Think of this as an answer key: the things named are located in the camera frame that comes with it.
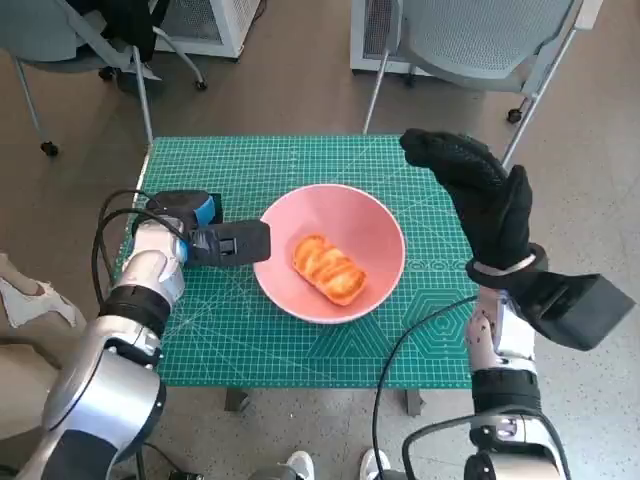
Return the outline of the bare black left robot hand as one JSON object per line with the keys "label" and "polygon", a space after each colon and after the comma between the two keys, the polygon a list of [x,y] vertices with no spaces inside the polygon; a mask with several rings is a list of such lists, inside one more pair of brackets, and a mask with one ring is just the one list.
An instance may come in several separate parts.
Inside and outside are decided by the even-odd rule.
{"label": "bare black left robot hand", "polygon": [[203,190],[158,192],[146,202],[145,209],[180,220],[185,232],[224,221],[221,195]]}

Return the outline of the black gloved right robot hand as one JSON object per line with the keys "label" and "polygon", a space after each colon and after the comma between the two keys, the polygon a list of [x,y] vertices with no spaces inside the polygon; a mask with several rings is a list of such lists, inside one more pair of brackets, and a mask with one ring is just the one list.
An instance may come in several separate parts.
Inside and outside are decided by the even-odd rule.
{"label": "black gloved right robot hand", "polygon": [[407,163],[429,169],[451,197],[475,261],[506,271],[530,256],[524,167],[505,170],[488,146],[465,135],[412,128],[400,145]]}

